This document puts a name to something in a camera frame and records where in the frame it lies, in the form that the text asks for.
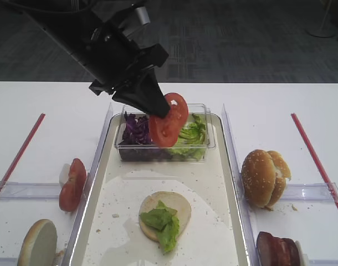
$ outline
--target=red stick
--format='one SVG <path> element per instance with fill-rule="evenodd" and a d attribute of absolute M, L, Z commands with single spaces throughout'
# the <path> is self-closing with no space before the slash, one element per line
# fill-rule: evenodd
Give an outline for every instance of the red stick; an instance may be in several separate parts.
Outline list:
<path fill-rule="evenodd" d="M 304 140 L 304 143 L 306 144 L 306 146 L 307 146 L 307 148 L 309 150 L 309 153 L 311 154 L 311 156 L 312 156 L 312 158 L 314 160 L 315 165 L 317 166 L 320 174 L 322 175 L 322 178 L 323 178 L 324 182 L 328 184 L 330 192 L 331 192 L 331 194 L 335 198 L 336 197 L 336 193 L 335 193 L 335 191 L 334 191 L 334 189 L 333 189 L 333 187 L 331 185 L 331 181 L 329 179 L 329 176 L 327 175 L 326 171 L 324 170 L 323 165 L 320 162 L 320 160 L 319 160 L 319 158 L 318 158 L 318 156 L 317 156 L 317 154 L 316 154 L 316 152 L 315 152 L 315 150 L 314 150 L 311 142 L 309 141 L 309 139 L 307 137 L 307 134 L 304 131 L 300 120 L 298 120 L 297 115 L 295 113 L 291 114 L 291 116 L 292 116 L 293 121 L 296 124 L 296 127 L 297 127 L 298 131 L 301 134 L 302 139 Z"/>
<path fill-rule="evenodd" d="M 29 145 L 31 139 L 33 138 L 33 136 L 35 135 L 38 127 L 40 126 L 42 120 L 44 119 L 45 114 L 40 114 L 39 118 L 37 119 L 35 125 L 32 127 L 29 135 L 27 136 L 27 138 L 25 139 L 23 145 L 21 146 L 20 150 L 18 151 L 18 153 L 16 154 L 12 164 L 9 166 L 7 172 L 5 173 L 3 179 L 0 182 L 0 192 L 3 189 L 3 187 L 5 186 L 6 182 L 8 181 L 10 175 L 12 174 L 12 172 L 14 171 L 16 165 L 18 164 L 21 156 L 23 155 L 26 147 Z"/>

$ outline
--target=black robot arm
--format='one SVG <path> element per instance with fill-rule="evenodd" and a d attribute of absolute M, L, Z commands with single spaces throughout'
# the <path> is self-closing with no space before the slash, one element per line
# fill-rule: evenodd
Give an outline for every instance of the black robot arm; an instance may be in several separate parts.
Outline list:
<path fill-rule="evenodd" d="M 165 117 L 170 109 L 155 77 L 168 54 L 160 44 L 139 48 L 130 36 L 149 23 L 144 3 L 133 4 L 103 22 L 83 0 L 0 0 L 25 13 L 82 65 L 95 80 L 89 87 L 150 115 Z"/>

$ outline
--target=clear plastic container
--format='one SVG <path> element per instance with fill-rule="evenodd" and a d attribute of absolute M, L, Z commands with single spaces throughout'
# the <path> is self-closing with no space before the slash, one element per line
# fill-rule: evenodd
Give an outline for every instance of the clear plastic container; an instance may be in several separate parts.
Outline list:
<path fill-rule="evenodd" d="M 154 144 L 124 145 L 123 134 L 126 129 L 125 113 L 135 114 L 136 118 L 147 116 L 129 105 L 122 109 L 120 125 L 115 136 L 115 148 L 123 161 L 200 161 L 204 160 L 206 149 L 214 147 L 211 113 L 203 104 L 188 104 L 189 117 L 184 127 L 194 122 L 192 114 L 198 115 L 205 124 L 205 138 L 202 145 L 175 144 L 173 147 L 161 149 Z"/>

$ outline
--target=tomato slice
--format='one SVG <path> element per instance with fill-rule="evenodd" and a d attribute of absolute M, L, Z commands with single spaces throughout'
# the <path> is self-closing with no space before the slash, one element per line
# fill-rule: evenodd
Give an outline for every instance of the tomato slice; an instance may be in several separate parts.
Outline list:
<path fill-rule="evenodd" d="M 158 147 L 172 147 L 178 140 L 180 129 L 185 125 L 189 110 L 184 98 L 177 93 L 168 93 L 165 99 L 170 105 L 170 111 L 162 119 L 151 115 L 149 118 L 149 132 L 152 141 Z"/>
<path fill-rule="evenodd" d="M 62 211 L 75 211 L 79 205 L 86 180 L 86 170 L 83 163 L 75 158 L 71 163 L 68 180 L 59 194 L 59 207 Z"/>

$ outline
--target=table surface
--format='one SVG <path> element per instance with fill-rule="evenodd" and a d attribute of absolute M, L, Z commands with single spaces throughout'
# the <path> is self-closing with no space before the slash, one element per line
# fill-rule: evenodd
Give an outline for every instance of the table surface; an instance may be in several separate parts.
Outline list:
<path fill-rule="evenodd" d="M 45 119 L 9 180 L 58 182 L 62 165 L 75 155 L 90 169 L 109 104 L 114 114 L 121 112 L 122 104 L 105 93 L 96 96 L 89 85 L 0 82 L 0 180 L 41 113 Z M 163 93 L 180 93 L 188 103 L 204 103 L 218 115 L 225 105 L 239 164 L 251 150 L 277 150 L 291 168 L 293 183 L 322 183 L 290 116 L 295 112 L 338 186 L 338 84 L 162 83 L 160 87 Z M 321 216 L 316 223 L 328 219 Z M 338 223 L 338 216 L 333 219 Z M 338 234 L 336 230 L 330 228 L 330 233 Z M 338 259 L 338 250 L 333 256 Z"/>

